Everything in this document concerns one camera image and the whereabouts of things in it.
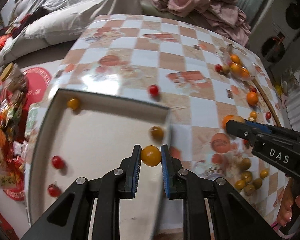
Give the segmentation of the right hand painted nails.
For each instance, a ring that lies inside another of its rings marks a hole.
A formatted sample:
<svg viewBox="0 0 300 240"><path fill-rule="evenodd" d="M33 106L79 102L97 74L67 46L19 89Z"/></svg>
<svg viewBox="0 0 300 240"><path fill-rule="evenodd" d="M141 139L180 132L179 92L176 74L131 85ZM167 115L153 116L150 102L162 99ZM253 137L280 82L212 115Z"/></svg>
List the right hand painted nails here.
<svg viewBox="0 0 300 240"><path fill-rule="evenodd" d="M297 206L300 208L300 195L297 196L296 198L293 197L292 185L293 185L293 179L290 178L285 188L285 191L283 193L281 206L277 214L276 220L283 227L285 227L293 217L292 205L296 203Z"/></svg>

